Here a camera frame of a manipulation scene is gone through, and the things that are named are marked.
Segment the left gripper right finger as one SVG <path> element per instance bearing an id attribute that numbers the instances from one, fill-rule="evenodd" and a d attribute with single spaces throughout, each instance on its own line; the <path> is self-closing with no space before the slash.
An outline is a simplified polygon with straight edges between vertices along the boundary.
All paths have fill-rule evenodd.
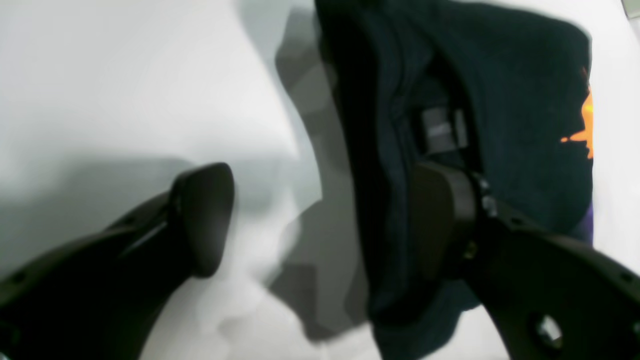
<path id="1" fill-rule="evenodd" d="M 639 358 L 639 277 L 536 226 L 480 176 L 416 164 L 413 235 L 423 276 L 464 280 L 512 360 Z"/>

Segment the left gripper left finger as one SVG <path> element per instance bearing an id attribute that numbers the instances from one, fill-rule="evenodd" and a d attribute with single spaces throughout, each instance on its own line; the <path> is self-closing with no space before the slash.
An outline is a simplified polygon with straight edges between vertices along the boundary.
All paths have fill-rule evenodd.
<path id="1" fill-rule="evenodd" d="M 181 173 L 109 227 L 1 282 L 9 360 L 137 360 L 172 294 L 221 264 L 235 182 L 225 162 Z"/>

